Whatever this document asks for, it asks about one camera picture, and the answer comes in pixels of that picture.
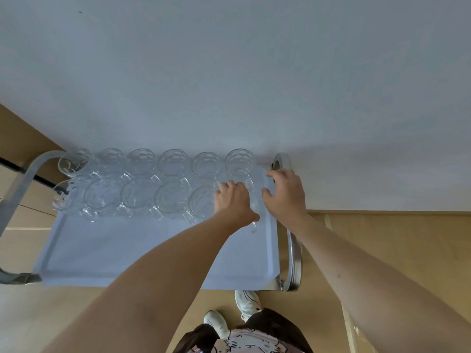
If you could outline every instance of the white sneaker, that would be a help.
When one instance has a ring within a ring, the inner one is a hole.
[[[226,339],[229,337],[230,331],[227,328],[226,320],[218,311],[208,311],[208,313],[204,316],[203,323],[212,326],[218,334],[219,338]]]
[[[241,318],[247,322],[251,315],[262,309],[260,299],[254,291],[236,290],[235,293],[235,302],[242,314]]]

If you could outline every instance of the person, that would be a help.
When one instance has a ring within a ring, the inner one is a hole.
[[[355,325],[379,352],[471,352],[471,325],[430,292],[342,239],[306,213],[300,178],[270,171],[268,211],[304,244]],[[215,214],[153,248],[122,273],[45,349],[58,352],[164,353],[219,250],[259,219],[242,183],[222,183]],[[236,291],[243,326],[227,336],[216,312],[185,334],[176,352],[311,353],[299,329],[263,308],[253,292]]]

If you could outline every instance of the chrome handle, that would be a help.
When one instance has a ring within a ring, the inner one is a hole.
[[[30,183],[38,172],[39,168],[48,160],[57,157],[66,156],[65,151],[49,151],[39,155],[26,172],[18,174],[7,191],[7,194],[0,201],[0,237],[5,231],[8,223],[23,199]],[[8,273],[0,268],[0,284],[3,285],[25,285],[29,283],[39,282],[41,277],[36,273]]]
[[[291,160],[288,154],[279,152],[271,165],[272,169],[287,168],[292,169]],[[302,250],[301,243],[293,233],[286,229],[288,233],[288,277],[281,280],[282,291],[296,291],[301,284],[302,275]]]

